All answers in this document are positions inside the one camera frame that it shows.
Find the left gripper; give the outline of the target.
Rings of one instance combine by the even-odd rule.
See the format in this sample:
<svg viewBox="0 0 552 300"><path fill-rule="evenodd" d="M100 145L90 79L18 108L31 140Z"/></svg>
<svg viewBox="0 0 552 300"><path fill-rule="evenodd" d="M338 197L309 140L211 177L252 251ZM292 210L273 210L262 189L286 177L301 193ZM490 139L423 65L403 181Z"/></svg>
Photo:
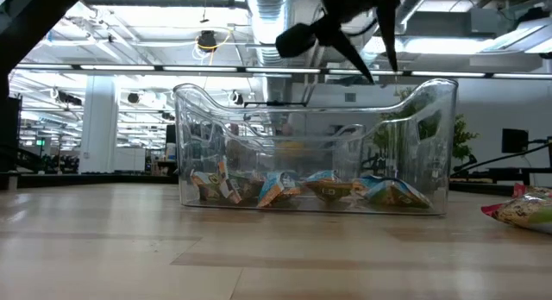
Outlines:
<svg viewBox="0 0 552 300"><path fill-rule="evenodd" d="M377 0L321 0L325 8L323 18L310 25L298 23L281 33L275 41L279 55L291 58L300 55L314 45L316 32L325 33L329 44L342 54L362 75L369 84L374 84L373 76L361 56L342 32L341 25L350 22L359 14L370 10ZM394 72L398 71L395 49L396 10L391 5L380 5L376 9L381 38L385 44L386 55Z"/></svg>

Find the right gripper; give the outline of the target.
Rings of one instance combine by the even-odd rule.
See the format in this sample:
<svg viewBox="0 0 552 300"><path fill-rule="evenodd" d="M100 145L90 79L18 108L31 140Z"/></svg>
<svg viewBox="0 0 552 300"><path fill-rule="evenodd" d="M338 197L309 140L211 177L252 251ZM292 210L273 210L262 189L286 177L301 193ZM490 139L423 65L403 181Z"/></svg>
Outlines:
<svg viewBox="0 0 552 300"><path fill-rule="evenodd" d="M503 128L502 129L502 141L501 141L501 153L512 153L506 156L498 157L495 159L490 159L480 163L476 163L472 166L466 166L461 168L458 171L452 172L452 176L457 176L462 172L478 168L480 166L489 165L494 162L498 162L505 159L512 159L518 156L525 156L530 153L538 152L544 148L552 147L552 143L547 143L545 139L534 139L529 138L529 132L522 129L513 129L513 128ZM533 144L544 144L540 147L535 147L528 150L529 145Z"/></svg>

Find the red granola bar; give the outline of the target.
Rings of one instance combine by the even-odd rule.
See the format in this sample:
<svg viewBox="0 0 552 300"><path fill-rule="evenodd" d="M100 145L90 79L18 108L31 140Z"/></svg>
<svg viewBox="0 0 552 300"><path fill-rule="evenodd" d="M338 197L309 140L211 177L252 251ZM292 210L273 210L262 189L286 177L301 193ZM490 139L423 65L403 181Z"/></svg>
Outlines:
<svg viewBox="0 0 552 300"><path fill-rule="evenodd" d="M552 234L552 187L515 184L510 200L480 210L498 222Z"/></svg>

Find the small green potted plant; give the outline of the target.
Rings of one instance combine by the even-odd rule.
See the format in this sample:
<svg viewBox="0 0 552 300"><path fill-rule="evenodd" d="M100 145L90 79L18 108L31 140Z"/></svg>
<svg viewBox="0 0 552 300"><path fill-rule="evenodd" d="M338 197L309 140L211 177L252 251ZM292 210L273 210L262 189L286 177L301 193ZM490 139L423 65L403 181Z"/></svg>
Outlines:
<svg viewBox="0 0 552 300"><path fill-rule="evenodd" d="M404 101L412 95L414 91L413 87L406 87L405 89L395 90L394 96L398 97L400 101ZM422 92L419 96L415 96L413 100L404 106L398 112L384 113L380 116L382 121L390 121L395 119L403 119L414 115L419 110L423 109L435 100L436 94L430 90ZM427 139L436 134L437 124L440 118L426 118L417 124L418 135L420 140ZM468 132L466 130L467 124L463 115L457 115L455 117L455 132L453 139L452 156L460 161L465 158L469 158L472 154L472 148L467 144L470 140L476 139L479 135L477 133ZM373 136L373 143L383 149L387 145L389 133L386 128L379 128Z"/></svg>

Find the LED light bar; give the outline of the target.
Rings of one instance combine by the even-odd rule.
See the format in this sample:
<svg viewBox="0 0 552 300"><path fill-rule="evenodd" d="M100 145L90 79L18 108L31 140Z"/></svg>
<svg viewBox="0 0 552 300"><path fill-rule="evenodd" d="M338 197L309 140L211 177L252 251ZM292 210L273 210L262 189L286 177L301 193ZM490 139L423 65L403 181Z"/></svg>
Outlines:
<svg viewBox="0 0 552 300"><path fill-rule="evenodd" d="M360 76L361 72L353 69L332 68L295 68L295 67L251 67L251 66L145 66L145 65L68 65L68 64L30 64L20 63L15 71L29 72L68 72L68 73L110 73L140 75L199 75L219 76L236 75L329 75ZM430 72L375 70L372 75L408 78L484 78L505 80L552 80L552 73L507 73L507 72Z"/></svg>

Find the black ceiling device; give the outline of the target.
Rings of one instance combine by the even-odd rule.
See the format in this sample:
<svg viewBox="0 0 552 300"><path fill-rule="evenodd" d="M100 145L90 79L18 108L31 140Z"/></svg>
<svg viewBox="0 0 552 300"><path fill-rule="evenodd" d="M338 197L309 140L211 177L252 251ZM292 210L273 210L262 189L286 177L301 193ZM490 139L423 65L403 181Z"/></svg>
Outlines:
<svg viewBox="0 0 552 300"><path fill-rule="evenodd" d="M213 30L203 30L196 39L196 45L203 52L214 52L226 44L231 36L232 32L229 30L222 41L217 41L216 33Z"/></svg>

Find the white square pillar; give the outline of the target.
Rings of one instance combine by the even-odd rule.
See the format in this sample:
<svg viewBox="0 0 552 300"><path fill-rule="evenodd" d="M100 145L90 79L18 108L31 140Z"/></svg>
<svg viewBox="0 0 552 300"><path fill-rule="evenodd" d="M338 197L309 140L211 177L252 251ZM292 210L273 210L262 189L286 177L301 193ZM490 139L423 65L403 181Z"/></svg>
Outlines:
<svg viewBox="0 0 552 300"><path fill-rule="evenodd" d="M88 76L85 89L80 173L114 171L120 92L114 76Z"/></svg>

